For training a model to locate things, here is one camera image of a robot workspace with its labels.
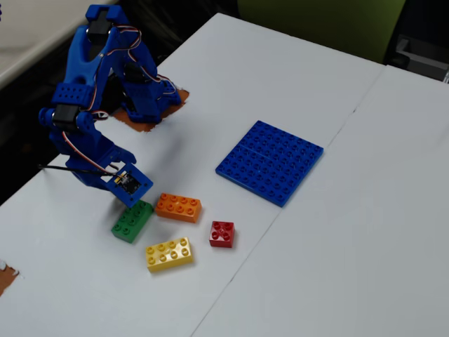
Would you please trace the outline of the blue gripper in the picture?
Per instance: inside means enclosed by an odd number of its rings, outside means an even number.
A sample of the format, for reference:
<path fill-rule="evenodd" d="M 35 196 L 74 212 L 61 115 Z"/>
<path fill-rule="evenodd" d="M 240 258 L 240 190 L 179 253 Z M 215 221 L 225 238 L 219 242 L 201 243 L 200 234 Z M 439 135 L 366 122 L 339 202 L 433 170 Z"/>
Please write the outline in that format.
<path fill-rule="evenodd" d="M 128 150 L 115 145 L 111 140 L 100 136 L 95 142 L 90 135 L 66 135 L 66 149 L 69 159 L 66 166 L 69 169 L 93 171 L 93 173 L 77 173 L 74 175 L 84 185 L 107 190 L 106 180 L 101 175 L 117 173 L 118 169 L 108 169 L 113 163 L 135 164 L 135 156 Z"/>

